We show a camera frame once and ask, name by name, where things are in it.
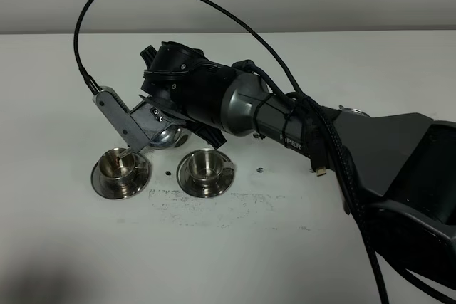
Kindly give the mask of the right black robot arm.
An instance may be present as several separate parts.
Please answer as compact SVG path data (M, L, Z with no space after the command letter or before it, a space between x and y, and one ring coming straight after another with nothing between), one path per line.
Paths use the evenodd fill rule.
M175 42L147 47L146 99L213 147L256 132L332 170L360 229L383 303L378 264L440 301L455 287L455 124L419 113L370 117L283 93L252 61L226 66Z

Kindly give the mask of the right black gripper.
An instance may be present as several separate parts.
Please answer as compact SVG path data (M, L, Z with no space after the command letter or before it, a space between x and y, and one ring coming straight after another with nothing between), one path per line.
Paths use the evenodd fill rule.
M210 61L200 49L163 42L158 50L140 52L146 70L141 90L162 109L196 124L194 133L218 150L227 140L222 131L221 107L235 69Z

